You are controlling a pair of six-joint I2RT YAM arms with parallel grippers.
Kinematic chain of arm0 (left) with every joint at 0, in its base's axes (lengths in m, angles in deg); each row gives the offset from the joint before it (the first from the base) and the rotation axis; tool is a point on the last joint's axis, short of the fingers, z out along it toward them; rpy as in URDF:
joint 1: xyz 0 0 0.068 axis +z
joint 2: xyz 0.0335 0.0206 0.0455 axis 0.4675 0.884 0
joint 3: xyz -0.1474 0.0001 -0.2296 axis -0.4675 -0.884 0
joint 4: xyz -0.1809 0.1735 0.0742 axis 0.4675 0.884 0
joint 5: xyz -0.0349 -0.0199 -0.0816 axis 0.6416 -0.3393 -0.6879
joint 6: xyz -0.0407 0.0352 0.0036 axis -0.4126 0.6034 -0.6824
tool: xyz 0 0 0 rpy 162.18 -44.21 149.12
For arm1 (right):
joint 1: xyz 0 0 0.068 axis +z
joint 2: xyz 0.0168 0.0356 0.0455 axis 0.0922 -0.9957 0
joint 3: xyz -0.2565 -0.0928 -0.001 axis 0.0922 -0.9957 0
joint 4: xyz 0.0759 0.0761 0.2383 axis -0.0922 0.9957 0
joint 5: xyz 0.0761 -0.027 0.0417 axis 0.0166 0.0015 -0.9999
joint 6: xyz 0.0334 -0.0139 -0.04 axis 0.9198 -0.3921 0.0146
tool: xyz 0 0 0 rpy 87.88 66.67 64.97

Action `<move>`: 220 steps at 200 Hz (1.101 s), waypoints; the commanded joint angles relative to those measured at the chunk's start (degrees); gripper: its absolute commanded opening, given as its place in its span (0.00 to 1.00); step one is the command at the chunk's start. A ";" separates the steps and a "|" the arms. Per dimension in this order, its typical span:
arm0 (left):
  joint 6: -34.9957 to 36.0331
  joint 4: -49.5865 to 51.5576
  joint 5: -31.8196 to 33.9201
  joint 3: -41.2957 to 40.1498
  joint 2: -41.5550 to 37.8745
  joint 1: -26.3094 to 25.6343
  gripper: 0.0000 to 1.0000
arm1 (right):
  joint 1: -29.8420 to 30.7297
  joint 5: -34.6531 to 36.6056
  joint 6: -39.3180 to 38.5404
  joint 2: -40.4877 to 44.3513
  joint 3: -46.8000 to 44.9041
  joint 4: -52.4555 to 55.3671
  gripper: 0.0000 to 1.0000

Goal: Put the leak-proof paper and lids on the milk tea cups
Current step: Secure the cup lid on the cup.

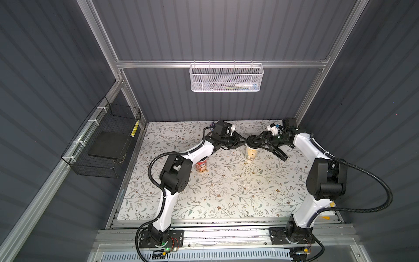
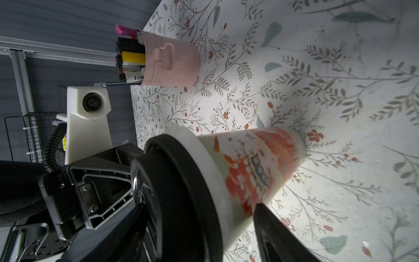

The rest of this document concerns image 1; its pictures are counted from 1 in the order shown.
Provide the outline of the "black cup lid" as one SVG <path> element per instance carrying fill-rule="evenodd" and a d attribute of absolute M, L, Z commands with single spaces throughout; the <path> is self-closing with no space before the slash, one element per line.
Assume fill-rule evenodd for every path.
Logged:
<path fill-rule="evenodd" d="M 263 139 L 257 135 L 250 135 L 246 141 L 246 145 L 253 149 L 260 148 L 262 144 L 263 144 Z"/>

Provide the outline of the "beige patterned paper cup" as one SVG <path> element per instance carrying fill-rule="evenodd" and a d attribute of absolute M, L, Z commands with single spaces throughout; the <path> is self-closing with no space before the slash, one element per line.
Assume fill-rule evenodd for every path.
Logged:
<path fill-rule="evenodd" d="M 253 149 L 253 148 L 250 148 L 250 147 L 246 146 L 246 159 L 247 160 L 254 160 L 256 158 L 258 150 L 259 150 L 259 148 L 258 149 Z"/>

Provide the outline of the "red patterned paper cup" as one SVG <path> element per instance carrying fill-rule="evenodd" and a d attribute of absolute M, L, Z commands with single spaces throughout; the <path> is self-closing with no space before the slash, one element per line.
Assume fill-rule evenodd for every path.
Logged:
<path fill-rule="evenodd" d="M 207 170 L 207 159 L 208 157 L 204 157 L 195 164 L 198 172 L 205 172 Z"/>

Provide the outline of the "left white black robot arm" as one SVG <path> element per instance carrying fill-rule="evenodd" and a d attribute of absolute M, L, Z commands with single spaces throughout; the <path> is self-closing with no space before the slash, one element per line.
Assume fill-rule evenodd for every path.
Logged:
<path fill-rule="evenodd" d="M 236 131 L 235 125 L 218 121 L 205 127 L 199 143 L 184 152 L 165 152 L 151 160 L 147 175 L 149 180 L 161 190 L 160 202 L 155 218 L 138 227 L 135 233 L 135 249 L 142 261 L 147 261 L 140 251 L 140 234 L 147 232 L 152 242 L 164 247 L 169 240 L 172 213 L 181 192 L 186 188 L 193 166 L 219 149 L 234 150 L 243 146 L 247 139 Z M 160 172 L 157 182 L 152 169 L 157 160 L 167 160 Z"/>

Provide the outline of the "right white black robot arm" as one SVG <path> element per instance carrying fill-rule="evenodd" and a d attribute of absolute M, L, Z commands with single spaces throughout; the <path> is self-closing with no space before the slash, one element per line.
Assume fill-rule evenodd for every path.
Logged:
<path fill-rule="evenodd" d="M 331 203 L 345 194 L 349 168 L 362 172 L 378 182 L 384 188 L 387 198 L 378 207 L 368 209 L 339 207 L 338 211 L 378 212 L 389 207 L 393 201 L 391 189 L 382 179 L 368 170 L 330 154 L 311 134 L 300 128 L 294 118 L 287 118 L 282 124 L 269 125 L 261 134 L 249 136 L 247 142 L 248 146 L 263 148 L 282 161 L 288 157 L 280 149 L 281 146 L 297 148 L 311 163 L 306 179 L 308 196 L 300 208 L 290 216 L 285 229 L 285 237 L 290 243 L 299 243 L 302 239 L 310 237 L 315 219 L 321 213 L 331 211 L 333 209 Z"/>

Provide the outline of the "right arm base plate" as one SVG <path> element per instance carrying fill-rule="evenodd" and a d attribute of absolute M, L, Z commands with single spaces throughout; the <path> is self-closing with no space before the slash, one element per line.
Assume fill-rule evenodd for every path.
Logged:
<path fill-rule="evenodd" d="M 290 229 L 286 227 L 270 227 L 269 237 L 273 245 L 284 244 L 313 244 L 315 240 L 308 234 L 307 229 Z"/>

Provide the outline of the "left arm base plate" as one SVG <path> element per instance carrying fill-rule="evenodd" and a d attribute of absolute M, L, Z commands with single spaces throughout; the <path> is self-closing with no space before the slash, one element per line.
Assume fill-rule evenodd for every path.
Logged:
<path fill-rule="evenodd" d="M 144 230 L 140 233 L 138 246 L 140 248 L 179 248 L 183 246 L 183 230 Z"/>

